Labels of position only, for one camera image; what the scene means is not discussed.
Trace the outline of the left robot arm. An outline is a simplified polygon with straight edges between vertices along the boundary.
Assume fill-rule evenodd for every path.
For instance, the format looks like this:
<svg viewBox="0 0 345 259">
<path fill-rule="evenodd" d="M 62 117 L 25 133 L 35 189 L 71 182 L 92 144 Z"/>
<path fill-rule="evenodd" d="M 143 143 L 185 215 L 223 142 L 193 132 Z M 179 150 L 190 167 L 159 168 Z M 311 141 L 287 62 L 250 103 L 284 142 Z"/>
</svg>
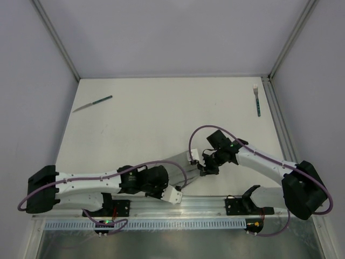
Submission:
<svg viewBox="0 0 345 259">
<path fill-rule="evenodd" d="M 126 165 L 107 173 L 73 175 L 46 166 L 28 180 L 25 212 L 84 209 L 91 216 L 111 216 L 116 209 L 113 195 L 137 193 L 169 201 L 172 186 L 165 167 L 143 166 L 140 171 Z"/>
</svg>

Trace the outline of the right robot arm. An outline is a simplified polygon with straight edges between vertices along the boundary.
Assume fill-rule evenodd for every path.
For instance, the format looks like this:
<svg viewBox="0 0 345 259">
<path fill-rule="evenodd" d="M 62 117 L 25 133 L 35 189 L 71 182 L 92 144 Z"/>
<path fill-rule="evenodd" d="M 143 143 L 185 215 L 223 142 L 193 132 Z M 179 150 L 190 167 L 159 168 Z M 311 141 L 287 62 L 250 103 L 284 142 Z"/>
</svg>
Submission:
<svg viewBox="0 0 345 259">
<path fill-rule="evenodd" d="M 231 141 L 221 130 L 207 137 L 214 152 L 203 156 L 201 175 L 218 174 L 225 163 L 250 168 L 278 184 L 278 187 L 251 187 L 246 195 L 250 204 L 258 208 L 289 210 L 307 220 L 326 201 L 327 194 L 318 173 L 307 161 L 293 163 L 280 161 L 244 140 Z"/>
</svg>

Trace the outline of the grey cloth napkin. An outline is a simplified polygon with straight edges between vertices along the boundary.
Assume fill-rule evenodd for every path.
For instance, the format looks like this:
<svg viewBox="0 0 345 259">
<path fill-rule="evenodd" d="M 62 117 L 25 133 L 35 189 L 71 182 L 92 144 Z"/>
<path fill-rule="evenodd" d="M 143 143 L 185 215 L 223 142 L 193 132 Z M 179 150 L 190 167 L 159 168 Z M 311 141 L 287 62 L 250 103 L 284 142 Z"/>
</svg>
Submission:
<svg viewBox="0 0 345 259">
<path fill-rule="evenodd" d="M 184 187 L 200 175 L 197 165 L 189 164 L 187 160 L 187 151 L 167 159 L 172 163 L 164 163 L 163 166 L 168 172 L 169 184 L 172 186 Z"/>
</svg>

